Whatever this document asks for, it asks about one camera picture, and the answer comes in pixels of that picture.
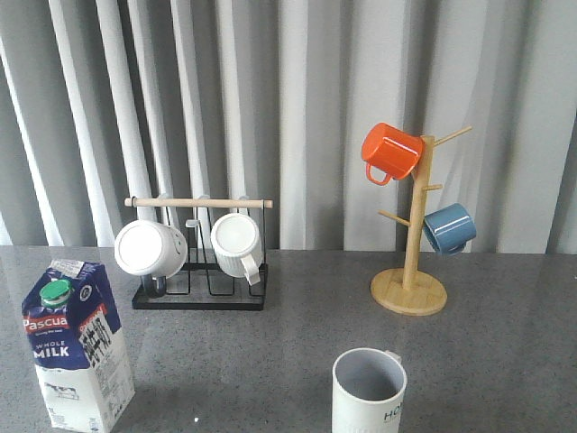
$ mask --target blue mug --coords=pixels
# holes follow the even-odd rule
[[[446,255],[460,253],[477,235],[475,223],[459,203],[425,216],[423,230],[435,251]]]

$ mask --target mug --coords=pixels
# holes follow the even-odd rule
[[[261,235],[252,218],[244,214],[221,216],[212,229],[210,242],[224,273],[244,277],[251,286],[261,280]]]
[[[392,178],[405,178],[417,165],[424,146],[420,137],[403,133],[388,124],[376,124],[362,144],[367,178],[377,185],[386,185]],[[385,179],[374,179],[372,167],[387,173]]]
[[[172,226],[147,220],[132,221],[114,240],[114,257],[131,275],[171,277],[187,259],[184,235]]]
[[[333,433],[397,433],[407,373],[400,357],[367,347],[333,365]]]
[[[425,216],[423,230],[435,251],[447,255],[460,253],[477,235],[475,223],[459,203]]]

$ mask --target gray table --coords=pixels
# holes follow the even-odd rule
[[[330,431],[331,367],[358,346],[402,355],[403,432],[577,431],[576,256],[423,253],[449,299],[414,318],[370,295],[399,253],[272,251],[261,312],[150,311],[111,249],[0,247],[2,431],[54,431],[20,320],[51,258],[106,265],[136,386],[118,433]]]

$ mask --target ribbed white mug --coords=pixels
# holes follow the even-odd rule
[[[126,225],[114,240],[114,257],[131,275],[171,277],[187,259],[187,240],[179,230],[147,220]]]
[[[367,347],[333,365],[333,433],[398,433],[407,373],[400,357]]]
[[[224,273],[244,277],[250,285],[261,280],[261,235],[252,218],[238,213],[220,217],[213,226],[210,242]]]

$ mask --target mug rack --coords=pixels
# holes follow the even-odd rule
[[[471,129],[467,126],[439,140],[430,135],[422,135],[421,138],[425,144],[423,153],[417,166],[411,172],[413,196],[409,220],[386,210],[379,211],[384,217],[408,227],[405,267],[379,272],[371,281],[372,297],[386,309],[409,316],[428,316],[443,309],[447,301],[447,293],[443,284],[432,275],[417,269],[426,197],[429,191],[443,187],[440,184],[429,184],[435,147]]]
[[[127,198],[124,204],[127,207],[192,208],[192,218],[186,222],[188,258],[182,269],[170,279],[159,277],[154,281],[150,275],[141,277],[141,284],[133,297],[133,309],[263,310],[269,273],[265,209],[272,208],[272,200],[132,197]],[[208,225],[204,229],[199,216],[199,209],[202,208],[206,210],[204,219]],[[225,274],[212,250],[206,248],[205,239],[210,237],[213,228],[213,208],[231,208],[236,212],[246,209],[249,217],[251,209],[261,209],[260,282],[250,286],[244,278]]]

